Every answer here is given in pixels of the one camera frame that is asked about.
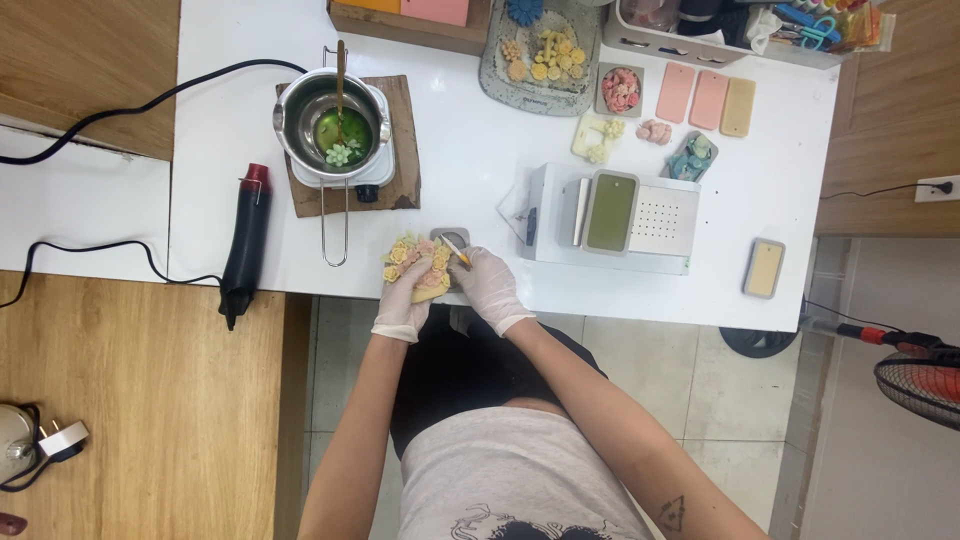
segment soap bouquet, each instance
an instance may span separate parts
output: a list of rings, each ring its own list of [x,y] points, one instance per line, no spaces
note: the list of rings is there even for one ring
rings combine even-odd
[[[422,234],[414,236],[412,232],[407,231],[403,236],[396,238],[390,253],[380,258],[387,264],[383,269],[383,279],[386,282],[395,282],[415,262],[423,257],[429,257],[433,259],[433,267],[414,284],[412,302],[416,304],[443,296],[450,288],[450,275],[446,272],[446,266],[452,253],[439,238],[430,241]]]

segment pink soap bar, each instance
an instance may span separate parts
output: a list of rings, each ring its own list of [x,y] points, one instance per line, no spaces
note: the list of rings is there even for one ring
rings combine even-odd
[[[400,14],[467,26],[468,0],[400,0]]]

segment white glove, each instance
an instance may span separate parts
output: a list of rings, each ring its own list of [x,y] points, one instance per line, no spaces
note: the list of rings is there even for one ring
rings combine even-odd
[[[466,248],[464,255],[473,269],[469,272],[456,256],[450,259],[449,273],[464,288],[470,305],[497,335],[527,317],[536,317],[516,297],[516,280],[502,258],[484,248]]]
[[[372,333],[417,343],[417,334],[430,313],[430,301],[411,304],[414,283],[433,267],[433,258],[423,257],[415,262],[393,283],[383,285],[380,311],[373,319]]]

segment power plug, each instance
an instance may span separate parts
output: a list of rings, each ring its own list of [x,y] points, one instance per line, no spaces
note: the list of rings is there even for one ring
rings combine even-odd
[[[54,432],[50,435],[47,435],[43,427],[40,428],[43,438],[39,440],[40,448],[51,461],[66,461],[84,449],[84,439],[90,436],[90,432],[86,430],[83,422],[78,420],[63,430],[56,420],[53,424]]]

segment woman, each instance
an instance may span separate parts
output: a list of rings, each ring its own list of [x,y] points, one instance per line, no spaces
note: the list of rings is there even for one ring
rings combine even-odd
[[[537,323],[503,260],[466,253],[472,270],[450,273],[483,319],[468,335],[410,304],[429,259],[384,287],[300,539],[369,536],[388,431],[402,540],[653,538],[630,495],[667,540],[768,538],[586,349]]]

